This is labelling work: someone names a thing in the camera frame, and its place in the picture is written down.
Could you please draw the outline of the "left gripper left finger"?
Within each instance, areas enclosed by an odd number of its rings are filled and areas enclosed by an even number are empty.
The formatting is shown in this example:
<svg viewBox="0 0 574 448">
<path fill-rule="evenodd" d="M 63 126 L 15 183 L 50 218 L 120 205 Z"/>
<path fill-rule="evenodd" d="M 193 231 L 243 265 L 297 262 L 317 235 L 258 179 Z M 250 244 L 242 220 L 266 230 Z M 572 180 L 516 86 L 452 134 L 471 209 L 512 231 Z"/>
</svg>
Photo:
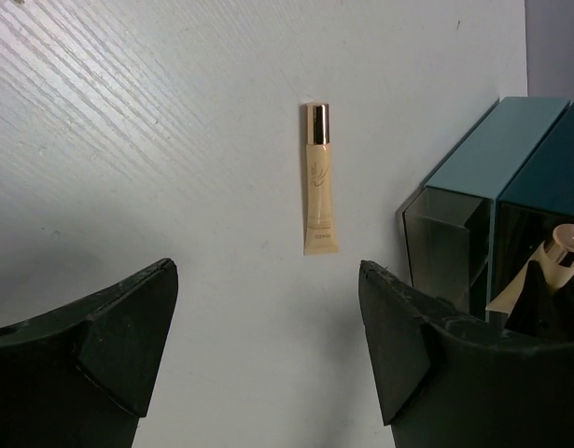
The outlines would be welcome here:
<svg viewBox="0 0 574 448">
<path fill-rule="evenodd" d="M 178 295 L 161 259 L 0 328 L 0 447 L 130 447 L 147 416 Z"/>
</svg>

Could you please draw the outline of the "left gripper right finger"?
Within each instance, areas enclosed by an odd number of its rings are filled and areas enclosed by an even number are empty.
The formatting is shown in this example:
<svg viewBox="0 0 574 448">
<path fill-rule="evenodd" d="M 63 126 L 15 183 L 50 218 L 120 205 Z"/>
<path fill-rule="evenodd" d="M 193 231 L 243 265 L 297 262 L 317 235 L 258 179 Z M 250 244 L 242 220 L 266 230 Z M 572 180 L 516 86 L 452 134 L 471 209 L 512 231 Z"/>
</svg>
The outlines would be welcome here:
<svg viewBox="0 0 574 448">
<path fill-rule="evenodd" d="M 574 342 L 492 327 L 373 261 L 358 298 L 398 447 L 574 447 Z"/>
</svg>

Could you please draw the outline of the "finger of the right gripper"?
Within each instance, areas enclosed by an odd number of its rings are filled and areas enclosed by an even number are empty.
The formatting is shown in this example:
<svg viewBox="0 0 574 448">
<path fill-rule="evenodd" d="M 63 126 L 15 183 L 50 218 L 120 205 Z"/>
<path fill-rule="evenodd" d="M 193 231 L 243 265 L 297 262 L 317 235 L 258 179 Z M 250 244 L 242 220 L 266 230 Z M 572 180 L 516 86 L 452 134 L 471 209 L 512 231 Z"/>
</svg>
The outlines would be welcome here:
<svg viewBox="0 0 574 448">
<path fill-rule="evenodd" d="M 530 261 L 505 329 L 541 339 L 574 339 L 574 276 L 552 293 L 539 264 Z"/>
</svg>

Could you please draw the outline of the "small beige concealer tube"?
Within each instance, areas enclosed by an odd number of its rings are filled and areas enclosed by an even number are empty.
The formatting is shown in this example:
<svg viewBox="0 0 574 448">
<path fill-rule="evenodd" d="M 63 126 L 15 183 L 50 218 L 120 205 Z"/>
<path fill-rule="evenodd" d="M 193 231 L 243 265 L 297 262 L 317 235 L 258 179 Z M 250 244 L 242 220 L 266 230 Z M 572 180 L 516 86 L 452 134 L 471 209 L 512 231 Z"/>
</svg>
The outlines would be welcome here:
<svg viewBox="0 0 574 448">
<path fill-rule="evenodd" d="M 574 276 L 574 224 L 565 223 L 553 229 L 527 259 L 523 268 L 485 307 L 486 311 L 509 315 L 524 289 L 527 268 L 535 261 L 541 268 L 547 291 L 554 293 Z"/>
</svg>

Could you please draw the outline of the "large beige cosmetic tube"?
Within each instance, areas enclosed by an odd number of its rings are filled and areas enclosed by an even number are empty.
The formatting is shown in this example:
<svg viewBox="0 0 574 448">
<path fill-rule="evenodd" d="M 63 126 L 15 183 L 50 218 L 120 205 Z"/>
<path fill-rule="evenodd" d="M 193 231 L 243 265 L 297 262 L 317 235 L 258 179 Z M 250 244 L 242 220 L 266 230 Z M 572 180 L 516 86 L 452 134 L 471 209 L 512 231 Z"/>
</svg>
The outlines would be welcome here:
<svg viewBox="0 0 574 448">
<path fill-rule="evenodd" d="M 329 105 L 309 103 L 306 110 L 306 230 L 304 255 L 336 253 L 333 200 Z"/>
</svg>

